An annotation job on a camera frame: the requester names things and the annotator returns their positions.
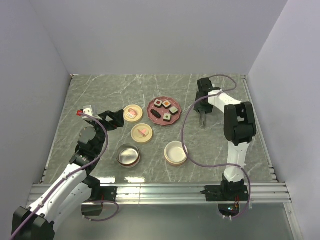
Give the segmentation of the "steel food tongs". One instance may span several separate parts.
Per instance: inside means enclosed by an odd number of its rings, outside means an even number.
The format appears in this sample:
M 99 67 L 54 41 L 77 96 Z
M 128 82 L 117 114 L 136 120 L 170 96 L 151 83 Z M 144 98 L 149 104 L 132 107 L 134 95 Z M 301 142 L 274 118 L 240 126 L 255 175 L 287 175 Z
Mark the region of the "steel food tongs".
M 204 129 L 206 126 L 206 112 L 199 111 L 199 126 L 201 129 Z

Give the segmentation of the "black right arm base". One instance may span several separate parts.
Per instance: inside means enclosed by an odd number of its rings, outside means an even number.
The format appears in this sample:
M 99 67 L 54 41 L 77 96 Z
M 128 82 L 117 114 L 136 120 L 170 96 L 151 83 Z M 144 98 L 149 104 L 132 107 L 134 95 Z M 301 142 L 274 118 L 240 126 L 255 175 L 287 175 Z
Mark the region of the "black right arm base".
M 220 185 L 206 185 L 200 193 L 205 195 L 207 202 L 240 202 L 249 199 L 249 191 L 243 179 L 238 182 L 222 180 Z

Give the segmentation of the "black seaweed piece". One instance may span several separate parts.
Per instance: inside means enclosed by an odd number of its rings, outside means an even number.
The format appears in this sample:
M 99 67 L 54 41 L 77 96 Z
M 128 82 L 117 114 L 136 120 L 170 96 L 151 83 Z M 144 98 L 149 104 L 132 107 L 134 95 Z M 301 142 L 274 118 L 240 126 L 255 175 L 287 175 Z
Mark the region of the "black seaweed piece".
M 156 117 L 157 119 L 160 119 L 162 116 L 161 116 L 161 114 L 158 112 L 158 111 L 156 111 L 155 109 L 151 109 L 150 110 L 150 113 L 154 116 L 154 117 Z

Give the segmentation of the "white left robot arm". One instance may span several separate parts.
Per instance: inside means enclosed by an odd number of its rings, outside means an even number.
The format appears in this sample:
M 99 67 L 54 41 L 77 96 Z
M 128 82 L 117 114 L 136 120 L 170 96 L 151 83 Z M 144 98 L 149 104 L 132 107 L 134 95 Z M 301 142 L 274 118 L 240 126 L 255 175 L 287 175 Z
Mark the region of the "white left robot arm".
M 95 114 L 90 106 L 77 112 L 90 124 L 81 130 L 75 153 L 60 177 L 28 207 L 19 207 L 13 214 L 12 240 L 52 240 L 62 223 L 82 203 L 115 205 L 117 187 L 101 186 L 91 176 L 108 147 L 108 132 L 124 126 L 124 110 Z

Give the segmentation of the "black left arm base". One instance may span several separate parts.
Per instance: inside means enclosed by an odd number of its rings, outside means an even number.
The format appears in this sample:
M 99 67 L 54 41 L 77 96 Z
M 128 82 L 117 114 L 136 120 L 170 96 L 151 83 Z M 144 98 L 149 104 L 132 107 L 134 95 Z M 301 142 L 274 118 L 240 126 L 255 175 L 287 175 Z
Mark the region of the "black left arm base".
M 90 201 L 116 201 L 118 187 L 102 185 L 101 181 L 91 175 L 83 183 L 91 189 Z

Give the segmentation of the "green sushi roll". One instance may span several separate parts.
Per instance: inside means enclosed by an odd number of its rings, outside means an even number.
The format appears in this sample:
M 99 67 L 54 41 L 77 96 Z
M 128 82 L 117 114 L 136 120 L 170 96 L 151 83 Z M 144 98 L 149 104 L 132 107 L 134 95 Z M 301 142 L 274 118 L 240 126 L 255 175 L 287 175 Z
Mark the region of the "green sushi roll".
M 170 122 L 172 119 L 172 115 L 170 113 L 164 113 L 162 119 L 164 122 Z

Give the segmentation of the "yellow sushi roll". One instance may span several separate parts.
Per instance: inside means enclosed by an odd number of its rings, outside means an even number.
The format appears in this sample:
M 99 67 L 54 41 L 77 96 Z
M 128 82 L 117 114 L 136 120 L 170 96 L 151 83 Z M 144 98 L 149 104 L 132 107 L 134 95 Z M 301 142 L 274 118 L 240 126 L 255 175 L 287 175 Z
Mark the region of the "yellow sushi roll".
M 169 113 L 174 116 L 179 113 L 179 109 L 176 106 L 173 106 L 169 109 Z

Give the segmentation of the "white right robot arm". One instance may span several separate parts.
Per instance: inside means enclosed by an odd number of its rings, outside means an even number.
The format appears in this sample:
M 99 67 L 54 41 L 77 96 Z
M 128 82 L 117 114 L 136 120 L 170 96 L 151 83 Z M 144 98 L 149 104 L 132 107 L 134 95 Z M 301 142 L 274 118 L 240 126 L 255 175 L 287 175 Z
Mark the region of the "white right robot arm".
M 223 132 L 228 141 L 228 166 L 222 179 L 228 183 L 220 187 L 220 194 L 224 199 L 231 200 L 238 194 L 234 183 L 244 179 L 241 168 L 245 166 L 248 148 L 257 133 L 253 105 L 248 101 L 236 100 L 221 88 L 214 87 L 208 77 L 199 79 L 197 87 L 194 110 L 199 114 L 200 125 L 205 125 L 206 114 L 212 113 L 213 108 L 220 110 L 224 116 Z

